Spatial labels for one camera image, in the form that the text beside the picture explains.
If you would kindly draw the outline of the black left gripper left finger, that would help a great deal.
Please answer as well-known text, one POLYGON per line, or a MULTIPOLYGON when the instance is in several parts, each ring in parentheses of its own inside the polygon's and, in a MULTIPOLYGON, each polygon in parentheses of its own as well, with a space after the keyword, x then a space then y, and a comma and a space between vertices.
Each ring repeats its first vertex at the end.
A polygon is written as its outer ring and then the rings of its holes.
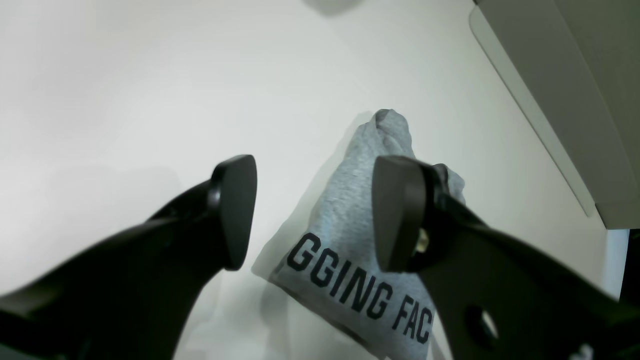
POLYGON ((0 301, 1 347, 35 360, 171 360, 203 288, 247 257, 253 155, 0 301))

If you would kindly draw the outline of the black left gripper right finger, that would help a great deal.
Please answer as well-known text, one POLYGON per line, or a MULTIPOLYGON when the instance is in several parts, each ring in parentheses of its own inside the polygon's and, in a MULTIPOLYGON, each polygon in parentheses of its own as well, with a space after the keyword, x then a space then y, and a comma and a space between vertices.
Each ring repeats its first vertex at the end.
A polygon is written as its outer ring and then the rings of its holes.
POLYGON ((489 227, 435 166, 379 156, 372 216, 379 268, 418 276, 455 360, 639 358, 638 307, 489 227))

